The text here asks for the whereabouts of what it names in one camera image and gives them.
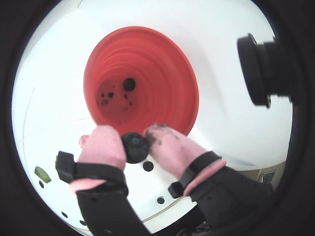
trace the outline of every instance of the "white surface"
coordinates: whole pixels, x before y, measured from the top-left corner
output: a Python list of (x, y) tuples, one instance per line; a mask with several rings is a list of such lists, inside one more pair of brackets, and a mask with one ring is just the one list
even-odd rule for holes
[[(95, 127), (83, 96), (83, 72), (95, 45), (126, 26), (145, 26), (170, 37), (186, 54), (199, 86), (199, 111), (189, 136), (214, 149), (236, 170), (266, 168), (286, 159), (292, 122), (287, 99), (272, 98), (271, 109), (255, 107), (240, 67), (236, 39), (251, 32), (258, 42), (273, 32), (259, 9), (247, 0), (62, 1), (33, 35), (19, 65), (12, 101), (14, 137), (22, 165), (45, 203), (65, 222), (82, 229), (80, 209), (59, 180), (59, 150), (80, 153), (78, 139)], [(52, 181), (42, 189), (35, 166)], [(128, 197), (144, 220), (170, 205), (173, 177), (157, 165), (145, 172), (127, 165)], [(159, 205), (157, 197), (164, 196)], [(145, 223), (165, 228), (195, 204), (189, 198)], [(61, 211), (68, 215), (64, 218)]]

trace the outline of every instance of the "green leaf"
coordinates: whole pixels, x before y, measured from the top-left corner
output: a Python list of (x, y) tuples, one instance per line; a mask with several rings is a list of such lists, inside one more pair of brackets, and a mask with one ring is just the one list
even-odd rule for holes
[(35, 167), (35, 174), (45, 183), (49, 183), (51, 181), (49, 175), (39, 166)]

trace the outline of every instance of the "pink glove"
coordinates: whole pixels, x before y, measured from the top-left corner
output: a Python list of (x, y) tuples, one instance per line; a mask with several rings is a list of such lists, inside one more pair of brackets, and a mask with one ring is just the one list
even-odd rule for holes
[[(180, 179), (190, 163), (206, 149), (166, 125), (154, 124), (145, 131), (145, 138), (150, 144), (150, 154), (155, 161), (167, 172), (171, 173), (177, 180)], [(187, 186), (184, 195), (188, 196), (191, 191), (203, 181), (214, 175), (226, 165), (226, 160), (217, 160), (206, 167)]]
[[(120, 135), (113, 127), (100, 125), (91, 135), (81, 136), (79, 144), (82, 152), (78, 162), (112, 165), (124, 171), (127, 157)], [(82, 178), (70, 183), (69, 188), (75, 194), (78, 190), (91, 189), (105, 182)]]

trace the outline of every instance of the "red bowl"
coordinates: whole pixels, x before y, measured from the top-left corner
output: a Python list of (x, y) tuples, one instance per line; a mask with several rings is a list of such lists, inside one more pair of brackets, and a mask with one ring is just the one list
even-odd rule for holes
[[(132, 91), (124, 81), (133, 78)], [(142, 133), (167, 123), (187, 135), (199, 104), (195, 74), (180, 48), (165, 35), (145, 27), (126, 27), (104, 37), (84, 72), (84, 96), (96, 124), (120, 134)]]

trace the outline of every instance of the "black ball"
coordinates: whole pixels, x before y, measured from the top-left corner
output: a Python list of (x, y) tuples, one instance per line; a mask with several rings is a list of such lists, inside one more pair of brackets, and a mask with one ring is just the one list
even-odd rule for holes
[(124, 80), (123, 86), (126, 91), (133, 91), (136, 87), (136, 82), (133, 78), (127, 78)]
[(122, 141), (128, 163), (139, 163), (147, 158), (149, 154), (149, 143), (142, 135), (136, 132), (125, 133), (122, 135)]

